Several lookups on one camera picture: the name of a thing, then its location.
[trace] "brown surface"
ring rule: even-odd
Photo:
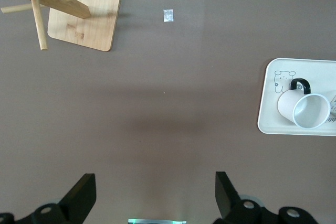
[[[93,172],[86,223],[212,223],[224,170],[271,211],[336,223],[335,137],[257,128],[268,62],[335,59],[334,4],[122,0],[110,52],[54,39],[41,52],[32,13],[1,15],[0,211],[23,217]]]

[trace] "tray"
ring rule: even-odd
[[[329,101],[336,95],[336,61],[278,58],[267,68],[261,96],[258,127],[265,134],[336,136],[336,116],[313,130],[304,130],[278,112],[277,102],[289,90],[293,78],[304,78],[312,93],[323,94]]]

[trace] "silver sticker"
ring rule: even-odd
[[[163,21],[164,22],[174,22],[173,10],[163,10]]]

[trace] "black mug handle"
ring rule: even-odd
[[[303,78],[295,78],[290,83],[290,90],[294,90],[297,88],[296,84],[300,82],[303,86],[303,93],[304,94],[310,94],[310,85],[309,82]]]

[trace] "mug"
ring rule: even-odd
[[[297,83],[303,86],[303,92],[297,89]],[[295,78],[290,90],[284,92],[278,100],[278,111],[282,116],[305,130],[321,126],[330,115],[330,103],[321,94],[310,91],[310,84],[303,78]]]

